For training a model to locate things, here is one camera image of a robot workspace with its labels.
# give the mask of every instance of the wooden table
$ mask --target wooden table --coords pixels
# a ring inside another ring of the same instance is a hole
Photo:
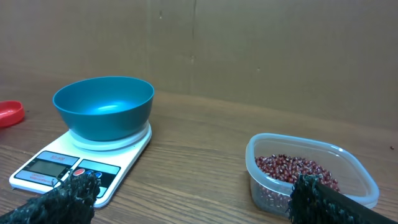
[[[0,69],[0,100],[21,100],[25,120],[0,129],[0,213],[37,196],[8,178],[67,127],[52,96],[76,79]],[[93,223],[288,223],[250,197],[244,152],[257,133],[330,142],[352,152],[380,188],[375,211],[398,220],[398,132],[256,106],[157,91],[153,137],[112,201]]]

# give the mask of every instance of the wooden backdrop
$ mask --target wooden backdrop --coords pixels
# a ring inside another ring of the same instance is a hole
[[[396,0],[2,0],[0,67],[68,82],[130,75],[396,129],[397,11]]]

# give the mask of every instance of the teal plastic bowl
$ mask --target teal plastic bowl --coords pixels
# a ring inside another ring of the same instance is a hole
[[[72,83],[53,97],[67,126],[81,137],[111,141],[134,134],[148,120],[154,87],[132,77],[99,77]]]

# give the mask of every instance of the kitchen scale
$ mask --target kitchen scale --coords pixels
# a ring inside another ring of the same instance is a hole
[[[14,188],[44,194],[61,184],[57,178],[94,174],[101,179],[94,204],[100,208],[110,201],[151,136],[148,121],[135,134],[115,141],[90,141],[69,130],[29,159],[9,181]]]

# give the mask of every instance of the red dish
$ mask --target red dish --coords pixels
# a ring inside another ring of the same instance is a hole
[[[24,107],[19,101],[0,102],[0,128],[12,126],[22,121],[25,116]]]

